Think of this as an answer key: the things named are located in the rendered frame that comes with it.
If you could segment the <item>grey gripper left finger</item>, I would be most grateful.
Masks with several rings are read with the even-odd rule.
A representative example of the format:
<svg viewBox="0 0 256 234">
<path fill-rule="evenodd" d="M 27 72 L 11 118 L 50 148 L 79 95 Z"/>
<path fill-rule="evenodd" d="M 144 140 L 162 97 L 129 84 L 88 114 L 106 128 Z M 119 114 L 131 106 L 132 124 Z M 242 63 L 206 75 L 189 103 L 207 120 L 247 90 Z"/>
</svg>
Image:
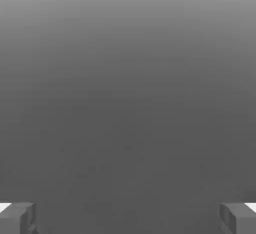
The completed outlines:
<svg viewBox="0 0 256 234">
<path fill-rule="evenodd" d="M 0 234 L 38 234 L 37 205 L 0 202 Z"/>
</svg>

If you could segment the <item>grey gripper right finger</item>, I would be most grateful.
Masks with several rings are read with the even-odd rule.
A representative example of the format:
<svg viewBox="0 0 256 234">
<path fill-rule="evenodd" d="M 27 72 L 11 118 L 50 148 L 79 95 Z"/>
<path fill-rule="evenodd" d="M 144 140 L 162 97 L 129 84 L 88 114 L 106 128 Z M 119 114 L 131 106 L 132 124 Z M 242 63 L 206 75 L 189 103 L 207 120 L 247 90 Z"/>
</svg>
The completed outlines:
<svg viewBox="0 0 256 234">
<path fill-rule="evenodd" d="M 222 234 L 256 234 L 256 202 L 221 203 Z"/>
</svg>

